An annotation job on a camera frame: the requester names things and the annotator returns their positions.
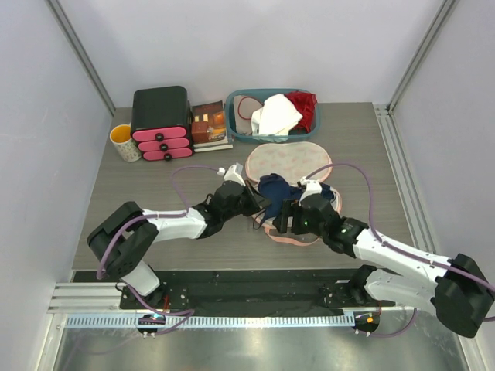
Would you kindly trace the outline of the pink mesh laundry bag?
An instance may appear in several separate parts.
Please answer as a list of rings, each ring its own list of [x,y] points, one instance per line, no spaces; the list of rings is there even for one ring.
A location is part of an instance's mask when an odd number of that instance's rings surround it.
[[[288,144],[265,144],[256,147],[245,162],[246,175],[256,186],[264,175],[276,173],[290,185],[297,186],[303,176],[313,170],[328,165],[332,160],[327,151],[312,142],[294,142]],[[277,243],[287,243],[298,247],[307,247],[319,240],[312,234],[295,235],[279,233],[270,223],[261,226],[253,218],[253,228],[262,228],[265,234]]]

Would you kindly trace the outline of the navy blue bra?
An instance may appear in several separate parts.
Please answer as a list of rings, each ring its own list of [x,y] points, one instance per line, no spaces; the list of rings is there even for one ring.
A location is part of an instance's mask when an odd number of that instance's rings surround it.
[[[319,183],[322,186],[322,192],[320,194],[329,199],[333,206],[335,195],[331,190],[331,187],[321,182]],[[302,190],[298,185],[290,185],[281,175],[276,173],[262,176],[258,183],[258,191],[261,195],[271,201],[271,205],[268,208],[255,213],[255,220],[258,221],[261,226],[264,226],[267,223],[272,225],[273,219],[282,214],[282,203],[285,199],[295,199],[299,201],[302,194]]]

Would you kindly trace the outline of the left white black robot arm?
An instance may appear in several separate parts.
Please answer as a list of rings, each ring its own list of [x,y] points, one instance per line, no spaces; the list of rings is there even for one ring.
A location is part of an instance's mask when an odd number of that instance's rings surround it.
[[[253,216],[270,205],[249,183],[225,181],[204,201],[180,211],[152,211],[131,201],[121,205],[87,238],[99,260],[97,279],[121,281],[147,308],[163,303],[165,290],[143,258],[154,243],[199,240],[219,233],[237,216]]]

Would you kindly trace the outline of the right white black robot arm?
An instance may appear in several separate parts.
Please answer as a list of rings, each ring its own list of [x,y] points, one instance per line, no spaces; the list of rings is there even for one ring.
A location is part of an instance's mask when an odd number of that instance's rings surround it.
[[[494,287],[465,254],[449,258],[390,240],[360,220],[341,216],[317,194],[283,200],[274,225],[280,233],[311,233],[333,252],[365,261],[349,286],[358,305],[375,300],[412,306],[465,338],[475,337],[488,321]]]

